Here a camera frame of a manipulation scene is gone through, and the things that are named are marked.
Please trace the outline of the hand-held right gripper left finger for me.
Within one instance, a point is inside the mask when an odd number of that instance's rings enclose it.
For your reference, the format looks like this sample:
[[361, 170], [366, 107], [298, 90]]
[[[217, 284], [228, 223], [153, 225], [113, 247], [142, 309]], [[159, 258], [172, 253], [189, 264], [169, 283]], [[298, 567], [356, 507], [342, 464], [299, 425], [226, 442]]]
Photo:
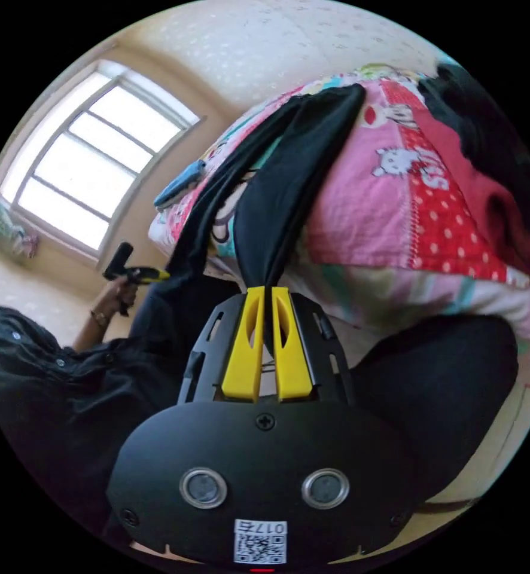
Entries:
[[255, 402], [263, 357], [265, 287], [249, 288], [234, 335], [221, 391], [225, 398]]

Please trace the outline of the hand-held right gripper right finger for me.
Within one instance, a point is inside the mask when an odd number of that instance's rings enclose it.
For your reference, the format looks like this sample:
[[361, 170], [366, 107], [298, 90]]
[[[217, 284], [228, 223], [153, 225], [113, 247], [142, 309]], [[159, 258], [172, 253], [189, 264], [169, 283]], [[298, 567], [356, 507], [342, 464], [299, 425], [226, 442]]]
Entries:
[[279, 400], [286, 402], [309, 397], [312, 380], [287, 288], [272, 288], [272, 336]]

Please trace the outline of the person's left hand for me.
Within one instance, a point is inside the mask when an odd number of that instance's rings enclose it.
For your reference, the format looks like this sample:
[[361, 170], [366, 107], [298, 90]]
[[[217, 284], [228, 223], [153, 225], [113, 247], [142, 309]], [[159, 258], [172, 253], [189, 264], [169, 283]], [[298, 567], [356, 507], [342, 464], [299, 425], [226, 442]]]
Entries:
[[111, 320], [114, 315], [118, 313], [117, 305], [114, 301], [115, 291], [118, 285], [119, 283], [114, 280], [108, 282], [94, 302], [92, 313], [100, 320]]

